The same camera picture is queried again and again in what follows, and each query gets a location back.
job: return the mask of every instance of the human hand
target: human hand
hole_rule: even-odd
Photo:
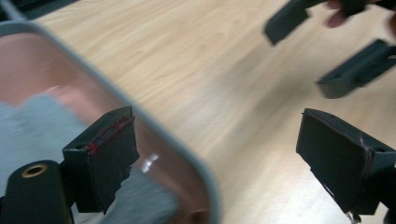
[[[369,0],[369,3],[375,3],[380,0]],[[327,26],[330,28],[338,27],[347,21],[343,12],[340,10],[341,2],[340,0],[328,0],[327,6],[330,9],[337,10],[332,16],[327,20]],[[389,29],[394,36],[396,36],[396,14],[393,14],[389,19]]]

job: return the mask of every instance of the gray fabric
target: gray fabric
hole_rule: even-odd
[[[86,128],[47,94],[20,107],[0,103],[0,196],[13,171],[33,161],[61,162],[62,148]],[[178,209],[173,194],[138,170],[121,185],[106,216],[75,214],[77,223],[166,223]]]
[[[177,209],[176,197],[138,170],[124,180],[116,193],[117,202],[103,223],[162,224]]]
[[[61,162],[62,148],[87,128],[47,94],[24,105],[0,103],[0,195],[7,179],[21,166],[41,160]]]

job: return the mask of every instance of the wooden table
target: wooden table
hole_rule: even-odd
[[[262,25],[285,0],[81,0],[38,20],[202,159],[223,223],[348,223],[295,153],[304,108],[333,113],[396,147],[396,70],[328,100],[315,82],[374,38],[377,7],[337,29],[331,12],[272,48]],[[382,223],[386,209],[363,223]]]

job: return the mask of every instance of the brass insert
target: brass insert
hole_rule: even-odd
[[[26,168],[26,170],[23,171],[22,177],[23,178],[35,177],[37,175],[43,174],[44,172],[46,172],[46,170],[47,170],[46,164],[40,163],[37,165],[33,165]]]

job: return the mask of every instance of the copper tray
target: copper tray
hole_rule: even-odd
[[[88,124],[109,110],[131,105],[141,156],[135,166],[158,156],[146,174],[177,196],[180,209],[172,223],[219,223],[215,182],[184,146],[49,32],[29,21],[0,23],[0,102],[20,105],[43,91]]]

